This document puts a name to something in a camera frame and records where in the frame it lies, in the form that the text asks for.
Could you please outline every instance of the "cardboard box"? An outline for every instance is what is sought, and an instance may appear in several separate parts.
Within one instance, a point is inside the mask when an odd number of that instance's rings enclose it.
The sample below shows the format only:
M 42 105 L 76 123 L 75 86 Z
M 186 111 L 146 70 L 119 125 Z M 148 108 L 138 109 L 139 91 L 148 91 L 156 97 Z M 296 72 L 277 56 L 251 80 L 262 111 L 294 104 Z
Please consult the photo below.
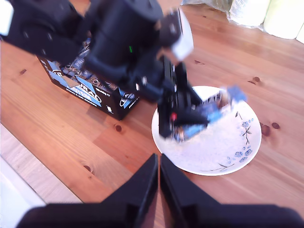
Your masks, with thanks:
M 67 66 L 40 57 L 38 59 L 55 85 L 115 119 L 122 120 L 138 103 L 139 97 L 122 91 L 112 83 L 100 82 L 96 75 L 81 69 L 84 57 L 89 52 L 89 43 L 89 39 L 83 43 L 78 57 Z

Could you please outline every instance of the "wooden table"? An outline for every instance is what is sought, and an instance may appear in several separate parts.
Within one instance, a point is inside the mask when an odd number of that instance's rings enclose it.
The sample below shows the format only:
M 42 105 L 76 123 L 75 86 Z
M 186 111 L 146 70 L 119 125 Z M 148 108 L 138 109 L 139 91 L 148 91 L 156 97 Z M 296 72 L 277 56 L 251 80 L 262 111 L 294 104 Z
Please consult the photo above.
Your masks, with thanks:
M 179 0 L 160 2 L 166 10 Z M 82 11 L 87 5 L 73 3 Z M 304 216 L 304 45 L 230 24 L 207 6 L 182 8 L 195 46 L 185 61 L 190 82 L 239 85 L 266 125 L 259 152 L 243 169 L 186 175 L 221 203 L 277 204 Z M 141 101 L 116 121 L 53 85 L 35 56 L 5 43 L 1 76 L 2 124 L 84 202 L 102 201 L 159 154 L 151 134 L 155 104 Z M 163 224 L 158 197 L 155 227 Z

